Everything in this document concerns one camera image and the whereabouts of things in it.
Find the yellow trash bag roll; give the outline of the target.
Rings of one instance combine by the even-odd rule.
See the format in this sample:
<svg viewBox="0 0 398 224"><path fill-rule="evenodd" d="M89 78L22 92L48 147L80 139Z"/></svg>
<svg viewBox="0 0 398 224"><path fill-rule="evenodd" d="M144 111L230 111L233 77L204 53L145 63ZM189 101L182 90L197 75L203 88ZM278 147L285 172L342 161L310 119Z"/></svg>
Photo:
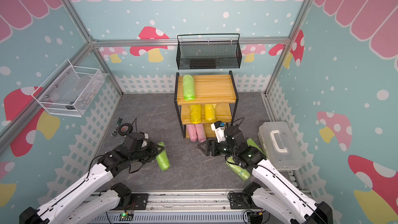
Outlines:
<svg viewBox="0 0 398 224"><path fill-rule="evenodd" d="M205 121L214 123L216 121L216 104L205 104Z"/></svg>
<svg viewBox="0 0 398 224"><path fill-rule="evenodd" d="M202 108L200 104L190 105L190 120L192 124L200 124L202 122Z"/></svg>

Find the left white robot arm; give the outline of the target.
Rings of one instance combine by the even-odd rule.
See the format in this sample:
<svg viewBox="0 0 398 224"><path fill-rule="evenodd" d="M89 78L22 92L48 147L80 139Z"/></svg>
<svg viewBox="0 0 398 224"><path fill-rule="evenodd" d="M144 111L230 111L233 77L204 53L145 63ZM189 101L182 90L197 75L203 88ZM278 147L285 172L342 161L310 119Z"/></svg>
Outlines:
<svg viewBox="0 0 398 224"><path fill-rule="evenodd" d="M117 183L95 200L84 201L102 185L111 181L131 164L153 161L165 148L148 140L144 132L132 132L124 137L122 144L90 166L88 172L58 196L34 209L28 207L19 216L21 224L86 224L96 216L121 207L127 210L136 204L131 190Z"/></svg>

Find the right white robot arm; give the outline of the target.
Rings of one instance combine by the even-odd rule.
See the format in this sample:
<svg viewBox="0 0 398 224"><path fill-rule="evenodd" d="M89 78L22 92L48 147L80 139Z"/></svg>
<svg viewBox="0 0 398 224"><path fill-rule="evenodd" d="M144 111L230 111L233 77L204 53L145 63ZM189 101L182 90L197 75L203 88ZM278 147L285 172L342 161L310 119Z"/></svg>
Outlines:
<svg viewBox="0 0 398 224"><path fill-rule="evenodd" d="M325 202L316 202L286 179L257 147L249 146L238 125L211 124L216 138L199 144L206 156L232 158L233 166L247 170L272 194L257 183L243 190L243 199L254 208L261 208L285 224L331 224L333 211Z"/></svg>

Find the pink trash bag roll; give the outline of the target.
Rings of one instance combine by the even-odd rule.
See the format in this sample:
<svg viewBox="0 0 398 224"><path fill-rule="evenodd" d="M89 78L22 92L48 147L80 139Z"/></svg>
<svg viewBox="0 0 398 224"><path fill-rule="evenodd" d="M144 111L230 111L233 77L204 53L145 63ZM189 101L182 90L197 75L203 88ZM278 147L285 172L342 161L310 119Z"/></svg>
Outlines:
<svg viewBox="0 0 398 224"><path fill-rule="evenodd" d="M197 132L198 141L200 143L205 142L207 138L206 138L204 125L203 124L196 124L195 128L196 128L196 132Z"/></svg>
<svg viewBox="0 0 398 224"><path fill-rule="evenodd" d="M198 140L197 130L194 124L187 125L187 134L192 142L196 142Z"/></svg>

